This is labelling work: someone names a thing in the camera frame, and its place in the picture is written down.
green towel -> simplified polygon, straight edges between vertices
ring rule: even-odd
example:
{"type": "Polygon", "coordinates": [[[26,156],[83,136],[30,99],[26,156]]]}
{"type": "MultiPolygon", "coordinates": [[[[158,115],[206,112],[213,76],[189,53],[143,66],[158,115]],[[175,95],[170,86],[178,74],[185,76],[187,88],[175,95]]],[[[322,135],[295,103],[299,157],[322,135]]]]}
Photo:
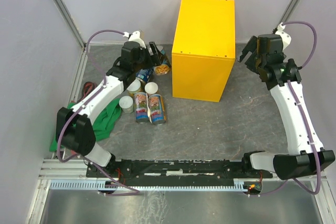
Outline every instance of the green towel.
{"type": "MultiPolygon", "coordinates": [[[[75,103],[72,102],[68,105],[68,109],[74,106],[75,103]]],[[[93,124],[94,135],[96,136],[96,141],[103,140],[110,136],[111,131],[114,128],[115,121],[120,117],[121,108],[119,106],[119,99],[115,99],[106,106],[106,108],[99,114],[95,123],[93,124]]],[[[51,143],[49,151],[55,152],[57,149],[56,136],[51,143]]]]}

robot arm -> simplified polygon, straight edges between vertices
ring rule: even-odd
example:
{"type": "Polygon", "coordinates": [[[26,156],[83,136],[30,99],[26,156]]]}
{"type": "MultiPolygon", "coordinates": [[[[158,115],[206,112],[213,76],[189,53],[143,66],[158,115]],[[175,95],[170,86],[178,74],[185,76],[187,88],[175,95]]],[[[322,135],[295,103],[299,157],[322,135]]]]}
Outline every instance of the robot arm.
{"type": "Polygon", "coordinates": [[[280,24],[275,34],[253,36],[243,50],[241,62],[248,52],[251,56],[245,65],[252,72],[259,75],[266,83],[274,98],[285,126],[288,154],[274,154],[267,152],[245,153],[243,164],[245,169],[263,169],[274,172],[280,179],[290,179],[316,173],[316,160],[312,145],[318,152],[321,170],[329,166],[334,160],[333,151],[324,150],[312,126],[302,94],[302,84],[299,69],[293,59],[284,62],[286,55],[282,52],[291,41],[288,34],[283,32],[285,26],[280,24]],[[299,99],[299,104],[289,88],[290,82],[293,91],[299,99]],[[312,133],[313,141],[308,138],[308,131],[299,110],[301,105],[312,133]]]}
{"type": "Polygon", "coordinates": [[[154,42],[146,47],[142,33],[136,31],[129,36],[121,50],[121,56],[107,72],[105,79],[84,100],[71,109],[61,108],[57,113],[56,139],[67,120],[82,107],[67,127],[62,145],[88,158],[92,162],[106,167],[115,161],[115,156],[96,143],[92,125],[101,111],[134,80],[140,69],[159,66],[164,59],[154,42]]]}

gray tabletop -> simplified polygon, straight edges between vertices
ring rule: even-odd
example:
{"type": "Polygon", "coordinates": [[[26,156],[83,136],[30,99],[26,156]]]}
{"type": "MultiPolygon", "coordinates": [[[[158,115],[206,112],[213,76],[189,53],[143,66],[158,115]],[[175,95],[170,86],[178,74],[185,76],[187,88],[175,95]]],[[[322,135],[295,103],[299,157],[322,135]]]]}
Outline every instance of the gray tabletop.
{"type": "MultiPolygon", "coordinates": [[[[171,57],[172,45],[163,45],[171,57]]],[[[239,55],[244,45],[236,46],[239,55]]],[[[90,55],[107,71],[122,45],[92,46],[90,55]]],[[[83,83],[101,74],[87,63],[83,83]]],[[[167,110],[167,122],[135,122],[123,113],[108,139],[99,142],[117,159],[241,159],[245,152],[287,151],[285,130],[275,101],[259,77],[235,62],[219,103],[172,97],[171,72],[154,76],[167,110]]]]}

tin can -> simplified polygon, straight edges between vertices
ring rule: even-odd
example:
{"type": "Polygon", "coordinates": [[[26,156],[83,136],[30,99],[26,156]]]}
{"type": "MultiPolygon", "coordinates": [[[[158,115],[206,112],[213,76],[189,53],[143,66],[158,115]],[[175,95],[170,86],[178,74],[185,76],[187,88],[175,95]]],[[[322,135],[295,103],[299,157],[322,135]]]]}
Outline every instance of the tin can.
{"type": "Polygon", "coordinates": [[[141,82],[135,79],[127,88],[130,97],[134,97],[134,94],[141,92],[141,82]]]}
{"type": "Polygon", "coordinates": [[[133,98],[129,96],[124,96],[119,100],[119,106],[125,113],[132,113],[134,111],[133,98]]]}
{"type": "Polygon", "coordinates": [[[166,115],[163,105],[162,95],[153,94],[148,98],[149,108],[151,110],[152,123],[155,125],[163,124],[166,121],[166,115]]]}
{"type": "Polygon", "coordinates": [[[145,92],[134,94],[135,120],[138,123],[148,122],[147,95],[145,92]]]}
{"type": "Polygon", "coordinates": [[[145,92],[147,95],[150,97],[153,94],[158,93],[159,91],[159,86],[155,82],[149,82],[145,86],[145,92]]]}
{"type": "Polygon", "coordinates": [[[163,49],[163,47],[162,46],[157,46],[157,48],[160,51],[160,53],[162,53],[163,56],[164,56],[164,58],[162,60],[162,64],[160,66],[154,67],[155,74],[157,76],[160,76],[160,75],[168,73],[171,70],[172,65],[170,64],[169,59],[168,59],[168,57],[166,55],[166,52],[163,49]]]}
{"type": "Polygon", "coordinates": [[[149,82],[152,77],[154,70],[150,69],[141,69],[138,73],[136,73],[136,78],[141,82],[142,88],[149,82]]]}

yellow box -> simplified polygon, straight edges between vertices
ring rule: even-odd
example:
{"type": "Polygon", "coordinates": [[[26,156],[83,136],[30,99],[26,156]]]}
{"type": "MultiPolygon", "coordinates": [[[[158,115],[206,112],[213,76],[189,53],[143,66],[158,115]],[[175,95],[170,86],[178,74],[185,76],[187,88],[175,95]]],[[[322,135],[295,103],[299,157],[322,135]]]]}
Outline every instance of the yellow box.
{"type": "Polygon", "coordinates": [[[181,0],[173,97],[219,102],[235,59],[234,0],[181,0]]]}

